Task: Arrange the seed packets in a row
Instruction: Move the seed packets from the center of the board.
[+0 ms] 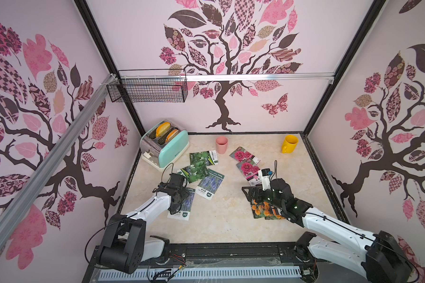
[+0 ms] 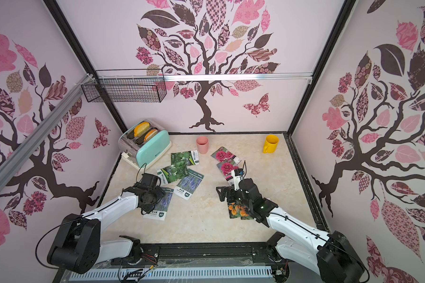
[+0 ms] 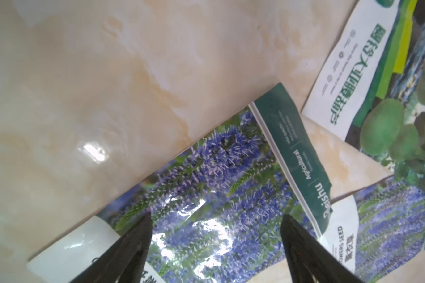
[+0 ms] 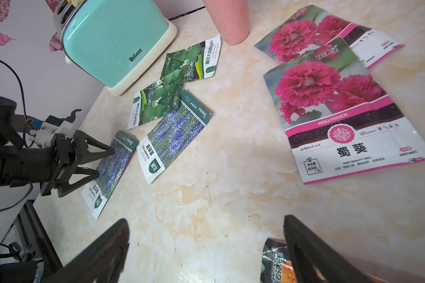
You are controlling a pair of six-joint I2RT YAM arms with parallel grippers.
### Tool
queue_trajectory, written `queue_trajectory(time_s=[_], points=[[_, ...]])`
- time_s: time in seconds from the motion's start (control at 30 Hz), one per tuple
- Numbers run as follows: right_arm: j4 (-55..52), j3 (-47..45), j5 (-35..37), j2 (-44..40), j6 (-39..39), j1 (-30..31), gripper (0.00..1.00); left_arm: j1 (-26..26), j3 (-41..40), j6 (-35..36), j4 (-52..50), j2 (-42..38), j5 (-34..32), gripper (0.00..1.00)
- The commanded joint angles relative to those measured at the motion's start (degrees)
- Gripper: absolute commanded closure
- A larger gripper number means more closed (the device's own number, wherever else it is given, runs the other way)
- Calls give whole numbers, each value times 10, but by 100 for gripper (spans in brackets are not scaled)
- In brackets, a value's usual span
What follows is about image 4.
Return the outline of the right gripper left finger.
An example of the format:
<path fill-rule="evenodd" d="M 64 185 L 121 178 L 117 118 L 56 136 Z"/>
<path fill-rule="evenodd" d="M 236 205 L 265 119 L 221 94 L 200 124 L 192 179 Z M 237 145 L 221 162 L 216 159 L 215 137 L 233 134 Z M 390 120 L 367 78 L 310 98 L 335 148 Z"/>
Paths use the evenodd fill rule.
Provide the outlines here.
<path fill-rule="evenodd" d="M 75 259 L 45 283 L 116 283 L 124 270 L 129 250 L 130 229 L 119 219 Z"/>

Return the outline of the lavender seed packet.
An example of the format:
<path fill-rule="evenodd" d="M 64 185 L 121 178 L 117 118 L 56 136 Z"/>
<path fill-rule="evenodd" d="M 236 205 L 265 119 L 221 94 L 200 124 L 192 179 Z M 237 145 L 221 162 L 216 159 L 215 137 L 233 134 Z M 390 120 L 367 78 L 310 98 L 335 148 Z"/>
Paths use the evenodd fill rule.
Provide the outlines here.
<path fill-rule="evenodd" d="M 209 123 L 211 112 L 190 92 L 183 90 L 179 107 L 162 118 L 139 142 L 136 154 L 150 185 Z"/>
<path fill-rule="evenodd" d="M 100 161 L 96 168 L 99 177 L 82 190 L 81 195 L 94 219 L 99 218 L 138 143 L 129 133 L 118 131 L 110 144 L 115 153 Z"/>

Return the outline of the green gourd packet front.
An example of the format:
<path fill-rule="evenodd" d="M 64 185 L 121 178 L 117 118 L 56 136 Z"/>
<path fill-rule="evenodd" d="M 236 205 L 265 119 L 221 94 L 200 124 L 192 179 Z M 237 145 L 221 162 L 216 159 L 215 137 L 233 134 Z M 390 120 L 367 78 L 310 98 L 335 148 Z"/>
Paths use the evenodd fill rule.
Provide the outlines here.
<path fill-rule="evenodd" d="M 177 69 L 137 92 L 133 98 L 127 129 L 149 123 L 175 111 L 179 105 L 181 90 L 181 71 Z"/>

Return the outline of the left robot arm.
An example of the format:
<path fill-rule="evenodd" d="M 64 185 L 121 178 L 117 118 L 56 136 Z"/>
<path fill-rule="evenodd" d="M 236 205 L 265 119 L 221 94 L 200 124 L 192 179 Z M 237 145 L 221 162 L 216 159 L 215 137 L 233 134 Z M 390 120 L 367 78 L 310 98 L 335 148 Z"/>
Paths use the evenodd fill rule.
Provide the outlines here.
<path fill-rule="evenodd" d="M 39 183 L 42 196 L 56 189 L 62 198 L 99 177 L 85 164 L 115 152 L 80 130 L 72 138 L 54 134 L 49 147 L 26 148 L 11 124 L 16 108 L 16 102 L 0 97 L 0 186 Z"/>

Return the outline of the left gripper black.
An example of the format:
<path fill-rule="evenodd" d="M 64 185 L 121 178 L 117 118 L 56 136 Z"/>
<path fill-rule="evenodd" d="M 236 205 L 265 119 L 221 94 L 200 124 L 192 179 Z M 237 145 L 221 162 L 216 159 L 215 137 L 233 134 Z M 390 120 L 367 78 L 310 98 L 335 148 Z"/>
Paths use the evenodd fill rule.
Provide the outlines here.
<path fill-rule="evenodd" d="M 115 154 L 113 147 L 105 145 L 81 130 L 72 138 L 63 134 L 54 136 L 54 145 L 45 149 L 15 150 L 6 146 L 0 151 L 0 186 L 19 187 L 40 184 L 42 196 L 56 189 L 62 198 L 97 179 L 99 172 L 78 167 Z M 83 178 L 70 183 L 73 175 Z"/>

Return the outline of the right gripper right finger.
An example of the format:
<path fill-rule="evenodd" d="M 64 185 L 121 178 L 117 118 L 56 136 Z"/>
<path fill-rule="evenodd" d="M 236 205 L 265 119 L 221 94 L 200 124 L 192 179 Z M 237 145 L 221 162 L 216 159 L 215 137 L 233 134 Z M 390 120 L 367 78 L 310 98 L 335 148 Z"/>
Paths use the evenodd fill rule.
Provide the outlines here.
<path fill-rule="evenodd" d="M 284 218 L 283 233 L 299 283 L 370 283 L 371 280 L 293 215 Z"/>

